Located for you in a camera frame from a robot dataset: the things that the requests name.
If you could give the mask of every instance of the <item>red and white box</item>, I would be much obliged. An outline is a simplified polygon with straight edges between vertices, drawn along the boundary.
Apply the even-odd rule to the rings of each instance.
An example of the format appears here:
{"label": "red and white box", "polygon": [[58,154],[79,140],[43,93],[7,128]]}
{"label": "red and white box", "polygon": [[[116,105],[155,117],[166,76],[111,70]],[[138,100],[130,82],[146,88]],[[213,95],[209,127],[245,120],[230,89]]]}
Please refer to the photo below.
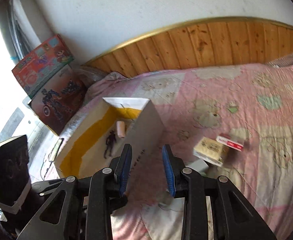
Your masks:
{"label": "red and white box", "polygon": [[216,141],[238,151],[242,151],[244,145],[243,139],[226,133],[219,134],[216,137]]}

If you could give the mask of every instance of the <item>pink bedspread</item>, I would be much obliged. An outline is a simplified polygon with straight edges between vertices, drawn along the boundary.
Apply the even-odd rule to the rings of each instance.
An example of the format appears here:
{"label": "pink bedspread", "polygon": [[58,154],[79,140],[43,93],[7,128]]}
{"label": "pink bedspread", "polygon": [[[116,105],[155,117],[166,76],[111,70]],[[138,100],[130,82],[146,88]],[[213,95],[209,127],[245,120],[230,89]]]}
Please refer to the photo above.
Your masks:
{"label": "pink bedspread", "polygon": [[208,175],[229,177],[278,239],[293,230],[293,66],[210,67],[131,79],[111,73],[90,87],[88,103],[73,120],[106,96],[150,98],[165,125],[159,147],[143,155],[131,173],[129,202],[112,216],[114,239],[180,239],[183,203],[158,206],[157,196],[166,189],[160,148],[170,144],[176,156],[194,161],[197,142],[221,132],[243,137],[245,148]]}

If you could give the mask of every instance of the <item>open box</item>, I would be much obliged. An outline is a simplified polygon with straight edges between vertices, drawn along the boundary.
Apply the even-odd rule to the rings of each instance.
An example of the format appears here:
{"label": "open box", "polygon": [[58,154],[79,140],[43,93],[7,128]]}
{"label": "open box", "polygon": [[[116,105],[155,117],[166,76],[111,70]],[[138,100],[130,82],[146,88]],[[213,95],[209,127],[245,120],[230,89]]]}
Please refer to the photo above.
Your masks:
{"label": "open box", "polygon": [[[126,137],[118,138],[111,157],[107,153],[106,139],[116,131],[116,122],[126,123]],[[67,141],[54,165],[60,178],[92,176],[109,166],[112,158],[120,156],[123,146],[131,144],[132,164],[142,153],[150,153],[157,145],[164,126],[151,100],[147,98],[102,98],[82,121]]]}

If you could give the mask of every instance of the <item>yellow tape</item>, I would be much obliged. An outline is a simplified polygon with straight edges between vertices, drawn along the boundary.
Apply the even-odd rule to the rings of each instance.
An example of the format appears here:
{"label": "yellow tape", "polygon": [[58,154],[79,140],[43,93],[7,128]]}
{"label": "yellow tape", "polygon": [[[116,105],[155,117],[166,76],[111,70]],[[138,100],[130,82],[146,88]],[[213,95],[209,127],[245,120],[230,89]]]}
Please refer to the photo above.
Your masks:
{"label": "yellow tape", "polygon": [[115,108],[109,107],[102,119],[91,125],[73,144],[73,147],[64,157],[60,169],[64,176],[79,176],[79,170],[82,163],[82,156],[93,147],[93,145],[102,137],[119,118],[136,119],[141,110],[133,108]]}

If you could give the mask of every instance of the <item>metal screw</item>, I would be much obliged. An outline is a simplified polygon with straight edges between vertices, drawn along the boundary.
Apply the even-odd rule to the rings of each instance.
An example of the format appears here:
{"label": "metal screw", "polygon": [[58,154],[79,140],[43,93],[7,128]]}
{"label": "metal screw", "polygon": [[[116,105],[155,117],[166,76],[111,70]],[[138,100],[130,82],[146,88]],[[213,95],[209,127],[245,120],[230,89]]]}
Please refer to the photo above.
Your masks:
{"label": "metal screw", "polygon": [[102,172],[103,172],[104,174],[109,174],[109,173],[111,173],[111,171],[112,171],[111,168],[104,168],[104,169],[102,170]]}
{"label": "metal screw", "polygon": [[220,176],[219,177],[219,181],[220,182],[223,182],[223,183],[226,183],[228,181],[227,177],[226,176]]}
{"label": "metal screw", "polygon": [[68,183],[74,182],[75,180],[76,180],[76,178],[74,176],[69,176],[69,177],[66,178],[66,181]]}
{"label": "metal screw", "polygon": [[185,174],[190,174],[192,172],[192,170],[190,168],[184,168],[182,170],[182,172],[185,173]]}

